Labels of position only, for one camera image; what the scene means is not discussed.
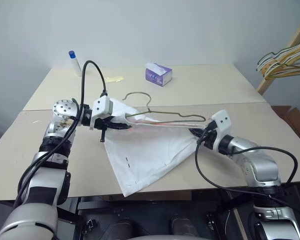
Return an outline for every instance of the table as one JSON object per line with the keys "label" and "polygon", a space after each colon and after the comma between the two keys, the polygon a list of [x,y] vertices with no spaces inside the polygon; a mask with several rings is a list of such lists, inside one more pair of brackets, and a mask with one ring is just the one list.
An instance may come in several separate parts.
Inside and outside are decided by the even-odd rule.
{"label": "table", "polygon": [[[300,181],[300,139],[272,111],[270,105],[233,65],[172,66],[174,79],[164,87],[156,86],[143,78],[140,79],[143,72],[141,68],[129,68],[125,71],[123,68],[122,71],[120,69],[114,68],[111,71],[110,68],[106,68],[104,70],[105,76],[124,76],[125,78],[122,82],[107,85],[110,97],[121,99],[128,92],[144,91],[151,94],[153,99],[151,106],[155,106],[154,110],[184,114],[200,113],[206,117],[210,117],[221,109],[226,109],[232,121],[234,136],[252,140],[262,146],[275,146],[292,152],[299,161],[299,168],[293,181]],[[190,75],[192,81],[189,80],[182,88],[183,83],[180,81]],[[86,81],[87,101],[85,103],[92,103],[101,93],[102,85],[95,81],[93,76],[96,74],[90,69]],[[27,103],[24,111],[20,112],[1,138],[0,200],[12,200],[17,195],[18,180],[38,151],[42,136],[52,117],[52,111],[44,109],[51,109],[53,103],[59,99],[70,99],[71,97],[78,99],[79,81],[71,69],[53,68]],[[226,86],[227,89],[217,87],[222,83],[224,83],[223,87]],[[137,96],[136,98],[130,97],[128,104],[132,106],[144,106],[146,103],[144,96],[140,96],[139,99]],[[167,115],[165,119],[161,119],[169,120],[170,118],[171,116]],[[84,126],[77,128],[69,156],[68,171],[71,172],[69,197],[121,193],[105,148],[99,142],[100,135],[101,132],[98,130],[91,131]],[[268,154],[278,163],[282,181],[287,181],[293,168],[292,161],[288,156],[279,152],[269,151]],[[225,187],[246,185],[239,167],[227,157],[202,148],[199,159],[201,169],[217,184]],[[204,181],[197,173],[194,156],[191,155],[157,182],[142,189],[141,192],[210,188],[213,186]]]}

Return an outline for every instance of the purple tissue box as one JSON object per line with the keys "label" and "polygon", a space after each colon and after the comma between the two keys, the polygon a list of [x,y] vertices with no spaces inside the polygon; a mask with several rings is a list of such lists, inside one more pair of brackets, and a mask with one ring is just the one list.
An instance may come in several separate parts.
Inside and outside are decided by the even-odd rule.
{"label": "purple tissue box", "polygon": [[145,69],[145,79],[154,84],[157,84],[157,85],[163,87],[172,79],[172,69],[165,67],[165,66],[161,66],[159,64],[156,64],[156,65],[158,65],[160,68],[163,68],[164,70],[166,70],[166,73],[164,73],[163,75],[158,75],[157,73],[146,68]]}

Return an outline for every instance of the white wall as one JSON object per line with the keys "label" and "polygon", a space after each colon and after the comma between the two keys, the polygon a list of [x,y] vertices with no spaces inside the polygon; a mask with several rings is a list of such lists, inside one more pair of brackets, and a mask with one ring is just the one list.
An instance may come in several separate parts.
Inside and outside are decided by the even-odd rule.
{"label": "white wall", "polygon": [[[257,87],[259,58],[299,25],[300,0],[0,0],[0,135],[69,50],[102,66],[234,63]],[[300,76],[264,97],[300,108]]]}

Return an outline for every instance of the wire hanger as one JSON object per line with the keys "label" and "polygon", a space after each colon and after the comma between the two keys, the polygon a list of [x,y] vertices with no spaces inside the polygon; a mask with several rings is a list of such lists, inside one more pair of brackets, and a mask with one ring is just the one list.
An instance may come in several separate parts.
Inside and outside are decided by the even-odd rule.
{"label": "wire hanger", "polygon": [[134,116],[138,116],[138,115],[143,115],[143,114],[151,114],[151,113],[155,113],[155,114],[173,114],[173,115],[178,115],[181,118],[189,118],[189,117],[197,117],[197,118],[201,118],[202,120],[173,120],[173,121],[159,121],[159,122],[154,122],[151,124],[167,124],[167,123],[182,123],[182,122],[205,122],[206,118],[204,116],[201,115],[197,115],[197,114],[191,114],[191,115],[182,115],[179,112],[170,112],[170,111],[152,111],[149,107],[149,103],[151,102],[152,98],[151,96],[143,91],[134,91],[134,92],[129,92],[127,95],[125,95],[125,97],[122,100],[126,100],[127,97],[129,95],[132,94],[144,94],[146,96],[149,97],[149,101],[146,103],[146,108],[148,109],[148,111],[144,111],[144,112],[139,112],[139,113],[135,113],[135,114],[131,114],[131,115],[127,115],[125,116],[126,118],[130,118],[130,117],[134,117]]}

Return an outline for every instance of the white bottle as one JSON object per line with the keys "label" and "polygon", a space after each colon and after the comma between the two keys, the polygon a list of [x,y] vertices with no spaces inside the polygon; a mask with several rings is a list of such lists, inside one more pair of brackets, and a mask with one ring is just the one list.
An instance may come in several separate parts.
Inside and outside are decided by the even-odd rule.
{"label": "white bottle", "polygon": [[70,56],[70,58],[71,58],[72,66],[73,66],[73,68],[74,68],[76,74],[77,74],[79,77],[81,77],[82,71],[81,71],[81,67],[80,67],[80,65],[79,65],[79,62],[78,62],[78,60],[77,60],[77,58],[76,58],[75,52],[74,52],[74,51],[69,51],[69,56]]}

